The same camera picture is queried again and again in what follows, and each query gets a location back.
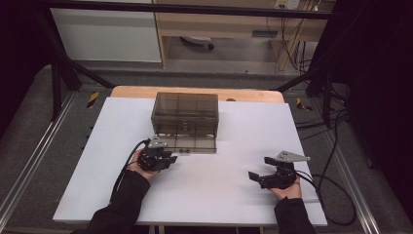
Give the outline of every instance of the transparent plastic box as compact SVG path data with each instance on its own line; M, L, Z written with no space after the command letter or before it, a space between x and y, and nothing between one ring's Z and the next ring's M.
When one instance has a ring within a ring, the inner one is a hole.
M218 116L218 95L157 93L151 119L169 150L214 153Z

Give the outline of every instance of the white tabletop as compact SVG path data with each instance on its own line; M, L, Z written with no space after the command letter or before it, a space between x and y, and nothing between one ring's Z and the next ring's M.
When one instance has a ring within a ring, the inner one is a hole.
M109 202L113 184L135 145L152 137L152 98L109 97L57 207L54 220L91 220ZM264 157L303 154L288 104L219 101L217 153L178 155L151 180L138 218L142 224L268 226L276 224L275 195L248 171L273 174ZM306 173L306 162L295 163ZM326 225L314 188L302 182L310 222Z

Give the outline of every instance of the human hand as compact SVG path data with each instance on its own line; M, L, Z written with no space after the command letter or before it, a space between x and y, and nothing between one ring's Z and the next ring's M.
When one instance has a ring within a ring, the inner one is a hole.
M270 188L268 189L274 193L280 200L287 197L288 199L301 198L300 177L298 176L294 183L286 189Z
M134 171L139 173L141 176L145 177L146 179L151 179L152 177L156 176L159 172L146 172L143 171L139 165L137 164L137 159L139 158L139 154L141 149L134 151L133 156L131 158L131 163L128 165L127 170Z

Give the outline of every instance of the white wall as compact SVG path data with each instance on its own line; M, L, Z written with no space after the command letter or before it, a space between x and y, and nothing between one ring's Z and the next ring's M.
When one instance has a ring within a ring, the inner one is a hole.
M161 62L153 13L52 9L52 14L72 59Z

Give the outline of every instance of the black sleeve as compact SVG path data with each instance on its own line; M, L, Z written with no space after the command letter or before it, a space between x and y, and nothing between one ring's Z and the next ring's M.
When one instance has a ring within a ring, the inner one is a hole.
M77 230L72 234L129 234L149 187L149 181L142 175L126 171L118 191L111 199L112 203L94 213L87 230Z
M284 198L274 208L280 234L315 234L302 199Z

